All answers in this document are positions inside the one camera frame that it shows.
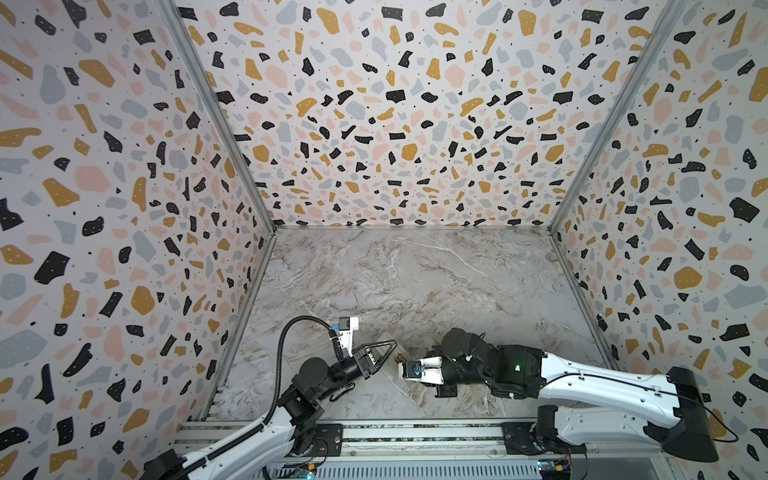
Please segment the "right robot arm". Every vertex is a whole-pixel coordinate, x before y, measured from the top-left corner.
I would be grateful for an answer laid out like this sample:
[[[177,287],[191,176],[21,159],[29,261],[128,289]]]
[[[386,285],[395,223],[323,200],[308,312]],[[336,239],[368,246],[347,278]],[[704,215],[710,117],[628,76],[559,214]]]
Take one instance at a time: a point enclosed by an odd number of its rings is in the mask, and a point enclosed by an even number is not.
[[[456,396],[461,385],[483,385],[497,398],[539,400],[532,436],[541,450],[638,441],[678,459],[719,459],[713,413],[685,367],[665,374],[620,372],[538,348],[494,346],[453,328],[429,357],[406,371],[419,373],[439,398]]]

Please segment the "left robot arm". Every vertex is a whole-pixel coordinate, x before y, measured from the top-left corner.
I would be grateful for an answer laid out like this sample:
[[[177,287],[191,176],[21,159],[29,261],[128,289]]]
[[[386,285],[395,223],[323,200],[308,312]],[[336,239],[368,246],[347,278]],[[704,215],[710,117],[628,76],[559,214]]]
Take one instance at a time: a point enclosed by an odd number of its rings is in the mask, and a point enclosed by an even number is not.
[[[336,362],[319,357],[304,362],[282,389],[282,357],[288,333],[301,322],[321,326],[328,334]],[[351,350],[342,342],[342,329],[309,315],[288,321],[277,344],[275,387],[266,413],[222,440],[184,456],[169,449],[145,464],[143,479],[251,479],[269,475],[268,467],[289,455],[320,451],[313,446],[321,402],[340,399],[359,379],[376,375],[397,348],[394,339],[363,344]]]

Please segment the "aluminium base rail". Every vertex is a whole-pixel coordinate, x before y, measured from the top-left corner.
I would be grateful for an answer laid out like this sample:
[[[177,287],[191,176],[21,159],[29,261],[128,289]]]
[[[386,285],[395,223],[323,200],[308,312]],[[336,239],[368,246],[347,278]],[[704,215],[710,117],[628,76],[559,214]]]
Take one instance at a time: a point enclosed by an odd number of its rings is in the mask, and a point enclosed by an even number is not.
[[[560,458],[566,454],[545,453],[525,456],[506,453],[501,424],[508,421],[529,422],[532,419],[437,419],[437,420],[329,420],[320,423],[342,423],[344,439],[339,457],[328,460],[373,459],[502,459]],[[245,422],[183,423],[173,447],[189,454],[212,446],[236,433]],[[665,458],[660,448],[648,444],[586,444],[587,459],[599,458]]]

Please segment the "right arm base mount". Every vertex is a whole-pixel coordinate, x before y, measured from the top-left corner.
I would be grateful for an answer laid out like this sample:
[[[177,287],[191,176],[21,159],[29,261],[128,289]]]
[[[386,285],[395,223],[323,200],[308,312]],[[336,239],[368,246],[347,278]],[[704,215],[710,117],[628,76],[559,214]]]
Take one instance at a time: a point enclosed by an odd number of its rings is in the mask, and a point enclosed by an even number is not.
[[[586,453],[584,443],[567,441],[561,434],[556,421],[558,411],[558,406],[544,405],[538,408],[535,421],[503,422],[501,430],[506,453],[525,456]]]

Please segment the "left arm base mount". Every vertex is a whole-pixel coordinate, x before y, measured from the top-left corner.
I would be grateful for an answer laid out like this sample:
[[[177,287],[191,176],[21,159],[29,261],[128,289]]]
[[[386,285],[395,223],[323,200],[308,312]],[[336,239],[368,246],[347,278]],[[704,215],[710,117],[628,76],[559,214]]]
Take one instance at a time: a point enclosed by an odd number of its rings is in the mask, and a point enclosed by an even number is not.
[[[319,423],[306,432],[296,433],[291,450],[293,456],[339,457],[344,439],[342,423]]]

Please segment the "left corner aluminium post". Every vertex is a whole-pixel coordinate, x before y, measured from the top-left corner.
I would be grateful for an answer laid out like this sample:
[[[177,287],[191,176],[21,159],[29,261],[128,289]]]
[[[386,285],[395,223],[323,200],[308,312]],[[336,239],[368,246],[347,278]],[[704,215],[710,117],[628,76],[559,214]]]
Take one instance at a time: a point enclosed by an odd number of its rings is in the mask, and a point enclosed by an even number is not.
[[[203,65],[194,48],[194,42],[188,35],[183,20],[178,12],[177,5],[174,1],[170,0],[158,0],[155,4],[159,10],[159,15],[168,27],[171,39],[178,49],[179,57],[189,71],[191,81],[198,91],[200,100],[205,110],[208,112],[213,126],[218,132],[227,154],[233,162],[234,169],[243,184],[243,188],[254,206],[258,224],[265,232],[265,236],[267,238],[272,238],[275,235],[275,225],[270,219],[267,209],[262,202],[248,165],[237,145],[235,135],[220,107],[215,90],[206,77]]]

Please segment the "corner aluminium post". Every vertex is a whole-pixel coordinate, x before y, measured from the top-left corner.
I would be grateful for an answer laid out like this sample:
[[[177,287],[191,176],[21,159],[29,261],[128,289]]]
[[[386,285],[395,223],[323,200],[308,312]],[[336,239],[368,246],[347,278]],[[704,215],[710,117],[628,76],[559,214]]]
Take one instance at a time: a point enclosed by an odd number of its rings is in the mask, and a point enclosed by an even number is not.
[[[205,110],[208,112],[213,126],[218,132],[227,154],[233,162],[234,169],[243,184],[243,188],[254,206],[258,224],[265,232],[265,236],[267,238],[272,238],[275,235],[275,225],[270,219],[267,209],[262,202],[248,165],[237,145],[235,135],[220,107],[215,90],[206,77],[203,65],[194,48],[194,42],[188,35],[183,20],[178,12],[177,5],[174,1],[170,0],[158,0],[155,4],[159,10],[159,15],[168,27],[171,39],[178,49],[179,57],[189,71],[191,81],[198,91],[200,100]]]
[[[650,38],[646,42],[644,50],[639,55],[635,67],[628,75],[627,81],[617,95],[616,100],[610,109],[605,121],[597,130],[595,140],[588,150],[584,162],[573,177],[573,182],[567,190],[563,201],[558,207],[555,216],[547,229],[551,237],[556,236],[557,230],[565,222],[570,208],[578,198],[580,189],[587,183],[589,173],[597,164],[603,150],[605,149],[609,140],[612,138],[613,132],[618,127],[621,119],[632,105],[632,100],[642,86],[643,80],[646,77],[648,70],[656,60],[666,42],[666,39],[669,37],[673,27],[681,18],[684,10],[685,1],[683,0],[669,0],[665,3],[664,8],[661,10],[659,17],[654,24]]]

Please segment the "right corner aluminium post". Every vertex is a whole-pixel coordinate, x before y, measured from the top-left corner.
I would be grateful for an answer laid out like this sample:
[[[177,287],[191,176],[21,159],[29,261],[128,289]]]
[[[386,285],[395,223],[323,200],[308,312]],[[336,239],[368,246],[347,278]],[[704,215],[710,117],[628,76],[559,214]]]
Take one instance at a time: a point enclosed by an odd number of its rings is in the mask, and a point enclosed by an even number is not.
[[[681,18],[684,10],[685,1],[683,0],[669,0],[665,3],[664,8],[661,10],[659,17],[654,24],[650,38],[646,42],[644,50],[639,55],[635,67],[628,75],[627,81],[617,95],[616,100],[610,109],[605,121],[597,130],[595,140],[588,150],[584,162],[573,177],[573,182],[567,190],[563,201],[558,207],[555,216],[547,229],[551,237],[556,236],[557,230],[565,222],[570,208],[578,198],[580,189],[587,183],[589,173],[597,164],[603,150],[605,149],[609,140],[612,138],[613,132],[618,127],[621,119],[632,105],[632,100],[642,86],[643,80],[646,77],[648,70],[656,60],[666,42],[666,39],[669,37],[673,27]]]

